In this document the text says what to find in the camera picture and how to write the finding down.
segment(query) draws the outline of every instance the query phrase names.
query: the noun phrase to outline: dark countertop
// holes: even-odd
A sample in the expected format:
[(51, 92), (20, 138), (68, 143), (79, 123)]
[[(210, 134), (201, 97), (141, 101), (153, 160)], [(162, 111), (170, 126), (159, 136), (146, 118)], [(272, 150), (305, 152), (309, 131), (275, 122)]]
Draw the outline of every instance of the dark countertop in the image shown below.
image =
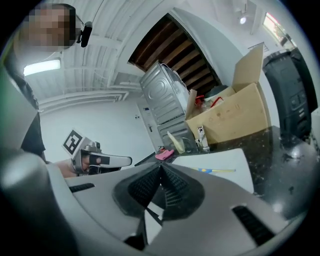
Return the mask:
[[(292, 219), (305, 212), (320, 183), (320, 157), (315, 149), (291, 134), (280, 134), (269, 127), (241, 138), (212, 145), (209, 153), (242, 149), (253, 181), (254, 194), (273, 209)], [(179, 156), (208, 154), (175, 152), (167, 163)], [(152, 156), (139, 164), (157, 162)]]

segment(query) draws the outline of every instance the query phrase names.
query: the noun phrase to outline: cardboard box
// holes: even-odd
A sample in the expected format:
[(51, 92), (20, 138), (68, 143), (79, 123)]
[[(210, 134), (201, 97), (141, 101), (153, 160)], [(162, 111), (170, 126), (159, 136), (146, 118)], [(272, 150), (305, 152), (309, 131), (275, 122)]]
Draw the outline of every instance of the cardboard box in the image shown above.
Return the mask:
[(262, 64), (261, 44), (235, 65), (232, 86), (215, 97), (222, 97), (223, 102), (203, 113), (195, 107), (197, 92), (191, 90), (185, 116), (196, 139), (199, 138), (198, 127), (201, 126), (209, 144), (236, 139), (269, 127), (259, 85)]

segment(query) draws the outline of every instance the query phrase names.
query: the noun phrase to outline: pink object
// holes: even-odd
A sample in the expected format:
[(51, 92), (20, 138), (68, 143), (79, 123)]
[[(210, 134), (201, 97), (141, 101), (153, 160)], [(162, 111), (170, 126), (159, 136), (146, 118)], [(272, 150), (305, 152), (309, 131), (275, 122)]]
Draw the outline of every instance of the pink object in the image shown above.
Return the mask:
[(175, 151), (172, 149), (172, 150), (165, 150), (163, 153), (161, 154), (156, 154), (155, 155), (155, 158), (156, 159), (159, 159), (159, 160), (165, 160), (167, 159), (168, 157), (170, 157)]

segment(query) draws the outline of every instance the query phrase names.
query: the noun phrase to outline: white door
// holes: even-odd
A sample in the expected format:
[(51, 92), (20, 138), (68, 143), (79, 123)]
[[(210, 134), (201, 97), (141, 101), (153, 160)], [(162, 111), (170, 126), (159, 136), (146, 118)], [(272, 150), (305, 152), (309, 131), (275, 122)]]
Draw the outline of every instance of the white door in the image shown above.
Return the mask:
[(146, 100), (141, 99), (141, 101), (137, 102), (137, 106), (140, 111), (141, 118), (144, 122), (146, 131), (153, 144), (154, 150), (155, 152), (158, 152), (159, 148), (162, 147), (164, 144), (162, 142), (160, 133), (158, 132), (156, 121), (149, 109), (149, 105), (146, 102)]

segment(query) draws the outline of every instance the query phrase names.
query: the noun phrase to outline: ceiling light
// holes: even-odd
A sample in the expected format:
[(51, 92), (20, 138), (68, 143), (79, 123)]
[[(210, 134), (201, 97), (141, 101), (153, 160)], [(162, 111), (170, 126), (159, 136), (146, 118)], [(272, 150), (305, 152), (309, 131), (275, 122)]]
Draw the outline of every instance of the ceiling light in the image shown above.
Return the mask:
[(242, 18), (240, 19), (240, 24), (245, 24), (246, 21), (247, 21), (247, 18), (246, 18), (246, 17), (242, 17)]
[(25, 76), (29, 76), (42, 71), (58, 70), (60, 69), (60, 67), (61, 67), (60, 59), (54, 59), (54, 60), (49, 60), (49, 61), (28, 65), (24, 68), (23, 74)]

